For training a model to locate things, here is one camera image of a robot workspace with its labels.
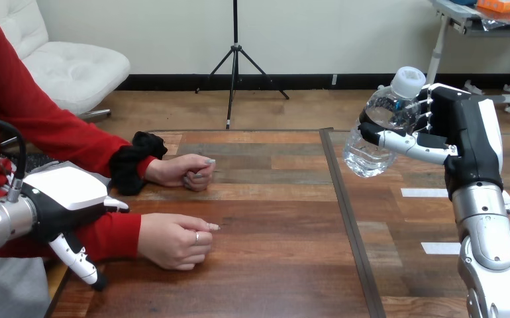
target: metal table leg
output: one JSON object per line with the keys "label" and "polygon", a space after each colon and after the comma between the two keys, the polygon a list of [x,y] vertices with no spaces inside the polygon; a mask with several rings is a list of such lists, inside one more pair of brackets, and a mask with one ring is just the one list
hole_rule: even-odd
{"label": "metal table leg", "polygon": [[434,78],[438,71],[438,65],[442,58],[442,50],[444,49],[444,42],[446,40],[446,31],[450,25],[450,18],[446,15],[442,15],[442,25],[440,26],[440,32],[438,33],[438,40],[436,40],[436,46],[433,50],[433,56],[431,58],[431,64],[429,65],[429,71],[427,72],[427,84],[434,84]]}

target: orange box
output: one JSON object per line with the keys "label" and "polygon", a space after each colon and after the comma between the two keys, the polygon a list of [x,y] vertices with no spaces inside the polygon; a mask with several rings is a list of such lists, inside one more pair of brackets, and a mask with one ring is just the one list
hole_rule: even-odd
{"label": "orange box", "polygon": [[478,7],[500,13],[510,13],[510,0],[478,0]]}

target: gray pants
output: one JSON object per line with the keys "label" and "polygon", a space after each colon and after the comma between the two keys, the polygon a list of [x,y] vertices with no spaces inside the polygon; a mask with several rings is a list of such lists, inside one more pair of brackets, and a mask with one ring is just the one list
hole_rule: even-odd
{"label": "gray pants", "polygon": [[[73,166],[51,164],[32,173]],[[92,174],[105,185],[109,179]],[[42,318],[50,304],[46,272],[41,258],[0,258],[0,318]]]}

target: person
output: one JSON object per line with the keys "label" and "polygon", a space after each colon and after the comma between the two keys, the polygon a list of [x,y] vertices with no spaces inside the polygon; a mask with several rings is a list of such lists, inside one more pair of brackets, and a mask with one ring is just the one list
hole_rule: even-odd
{"label": "person", "polygon": [[[163,160],[166,149],[158,137],[142,133],[131,144],[59,109],[35,84],[1,28],[0,119],[47,155],[111,178],[121,192],[138,193],[145,182],[203,191],[215,169],[213,160],[195,154]],[[13,168],[0,156],[0,197]],[[145,256],[163,269],[192,270],[209,253],[216,229],[185,215],[107,213],[76,235],[94,261]],[[41,258],[54,257],[47,244],[28,237],[0,248],[0,317],[45,314],[50,299]]]}

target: tripod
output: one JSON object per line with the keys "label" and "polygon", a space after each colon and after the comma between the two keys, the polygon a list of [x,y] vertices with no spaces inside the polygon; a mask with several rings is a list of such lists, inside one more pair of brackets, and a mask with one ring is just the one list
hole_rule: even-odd
{"label": "tripod", "polygon": [[[239,59],[240,53],[243,54],[243,56],[245,56],[245,58],[247,58],[247,60],[249,62],[251,62],[251,64],[253,64],[253,66],[255,66],[255,68],[257,68],[257,70],[259,70],[259,72],[261,72],[261,74],[266,76],[267,81],[269,82],[271,87],[274,88],[274,90],[279,91],[286,99],[290,99],[290,97],[288,97],[288,95],[286,95],[286,93],[284,93],[284,91],[282,91],[281,89],[279,89],[276,86],[276,84],[272,81],[271,77],[267,73],[265,73],[263,71],[263,69],[260,68],[259,65],[257,65],[257,63],[255,63],[255,61],[252,58],[249,57],[249,55],[247,55],[247,53],[243,50],[241,45],[238,44],[237,0],[234,0],[234,45],[232,45],[232,48],[230,49],[228,54],[226,54],[226,56],[224,56],[224,58],[222,59],[220,64],[218,64],[218,66],[216,66],[216,68],[212,71],[212,73],[210,73],[210,75],[208,75],[207,83],[210,81],[210,78],[212,77],[212,75],[214,75],[214,73],[216,73],[216,71],[222,66],[222,64],[224,64],[224,62],[226,62],[226,60],[230,57],[230,55],[232,55],[232,53],[234,54],[234,61],[233,61],[233,67],[232,67],[232,85],[230,87],[230,102],[228,104],[228,120],[226,122],[226,129],[230,129],[230,118],[232,116],[232,103],[234,101],[234,87],[239,79],[239,61],[238,61],[238,59]],[[200,90],[201,90],[200,87],[197,88],[197,91],[195,93],[198,94]]]}

